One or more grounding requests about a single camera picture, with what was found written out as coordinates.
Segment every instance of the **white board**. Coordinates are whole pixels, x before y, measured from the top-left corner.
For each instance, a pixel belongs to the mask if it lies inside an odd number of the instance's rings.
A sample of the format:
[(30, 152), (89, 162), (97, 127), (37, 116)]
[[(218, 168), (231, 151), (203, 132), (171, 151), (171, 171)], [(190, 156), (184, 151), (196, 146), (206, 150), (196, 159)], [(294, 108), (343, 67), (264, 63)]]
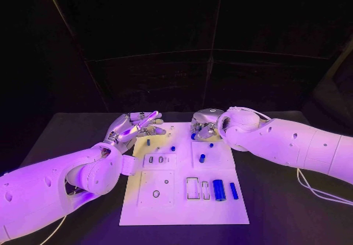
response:
[[(128, 177), (120, 225), (249, 224), (231, 148), (219, 136), (192, 140), (189, 122), (169, 122), (160, 126), (167, 130), (166, 135), (138, 138), (135, 142), (134, 156), (140, 161), (135, 175)], [(206, 155), (203, 163), (199, 162), (200, 154)], [(190, 186), (187, 178), (197, 178)], [(216, 179), (223, 180), (226, 200), (222, 202), (215, 198), (212, 181)], [(232, 196), (231, 182), (238, 200)], [(196, 192), (196, 197), (200, 193), (200, 199), (187, 200), (187, 189)]]

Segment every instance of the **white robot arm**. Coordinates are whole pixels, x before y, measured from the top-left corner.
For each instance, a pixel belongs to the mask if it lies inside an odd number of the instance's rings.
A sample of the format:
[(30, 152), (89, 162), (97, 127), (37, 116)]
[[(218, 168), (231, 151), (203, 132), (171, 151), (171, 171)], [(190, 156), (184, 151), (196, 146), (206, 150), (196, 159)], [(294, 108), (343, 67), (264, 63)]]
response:
[[(45, 227), (107, 194), (120, 174), (134, 174), (134, 158), (122, 153), (135, 137), (166, 134), (151, 126), (161, 114), (122, 114), (104, 142), (91, 149), (23, 167), (0, 177), (0, 243)], [(76, 187), (66, 192), (65, 183)]]
[(271, 119), (241, 107), (231, 107), (226, 112), (205, 109), (194, 113), (192, 138), (209, 138), (216, 134), (215, 129), (235, 150), (249, 151), (281, 165), (317, 171), (353, 184), (352, 137), (294, 121)]

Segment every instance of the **large blue cylinder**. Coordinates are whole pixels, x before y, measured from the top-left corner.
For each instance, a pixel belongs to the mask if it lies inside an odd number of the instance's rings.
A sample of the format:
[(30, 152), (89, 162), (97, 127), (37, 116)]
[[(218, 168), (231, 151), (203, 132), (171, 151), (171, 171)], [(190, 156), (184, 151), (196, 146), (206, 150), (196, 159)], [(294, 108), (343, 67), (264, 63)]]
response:
[(223, 187), (223, 181), (222, 180), (213, 180), (213, 190), (215, 190), (215, 197), (216, 201), (222, 202), (226, 200), (226, 193), (225, 193), (225, 187)]

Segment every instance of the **black table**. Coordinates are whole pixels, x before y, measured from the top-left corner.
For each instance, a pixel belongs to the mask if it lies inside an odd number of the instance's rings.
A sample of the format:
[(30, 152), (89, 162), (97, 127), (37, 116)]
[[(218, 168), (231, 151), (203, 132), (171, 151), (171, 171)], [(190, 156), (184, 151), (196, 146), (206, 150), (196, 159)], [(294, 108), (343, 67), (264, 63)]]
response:
[[(166, 122), (190, 121), (193, 113), (167, 112)], [(298, 111), (269, 117), (307, 120)], [(22, 163), (26, 166), (92, 147), (120, 113), (58, 113)], [(298, 184), (295, 169), (233, 151), (249, 225), (120, 226), (127, 176), (114, 190), (72, 214), (46, 244), (353, 244), (353, 207), (317, 198)], [(314, 188), (353, 200), (353, 187), (304, 171)], [(11, 244), (39, 244), (59, 221)]]

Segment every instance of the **robotic hand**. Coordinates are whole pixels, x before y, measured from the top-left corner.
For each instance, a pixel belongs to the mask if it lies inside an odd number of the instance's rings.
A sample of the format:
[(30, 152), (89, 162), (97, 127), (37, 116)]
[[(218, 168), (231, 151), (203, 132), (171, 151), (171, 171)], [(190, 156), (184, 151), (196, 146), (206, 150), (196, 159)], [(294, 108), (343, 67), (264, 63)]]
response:
[(215, 129), (235, 150), (249, 151), (271, 162), (317, 171), (353, 184), (352, 137), (294, 121), (271, 119), (243, 107), (231, 107), (226, 112), (203, 109), (193, 114), (192, 138), (212, 137)]
[[(122, 156), (135, 137), (163, 135), (151, 126), (161, 114), (122, 114), (112, 122), (104, 142), (91, 149), (23, 167), (0, 177), (0, 243), (14, 239), (72, 213), (107, 194), (120, 174), (134, 174), (134, 157)], [(68, 193), (65, 183), (78, 187)]]

